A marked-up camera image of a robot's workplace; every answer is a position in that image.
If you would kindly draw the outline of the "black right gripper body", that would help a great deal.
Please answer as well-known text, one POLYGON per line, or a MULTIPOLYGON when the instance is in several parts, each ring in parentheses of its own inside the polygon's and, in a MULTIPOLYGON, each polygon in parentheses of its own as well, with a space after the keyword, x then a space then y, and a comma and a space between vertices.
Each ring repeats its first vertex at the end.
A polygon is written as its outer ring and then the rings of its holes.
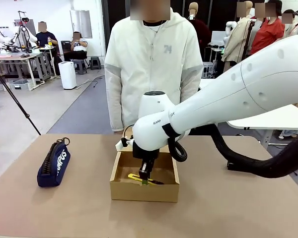
POLYGON ((140 148, 136 143, 133 143, 133 157, 137 159, 141 159, 142 163, 146 163, 148 165, 148 171, 152 171, 154 166, 154 161, 159 156, 159 149, 153 151, 147 151, 140 148))

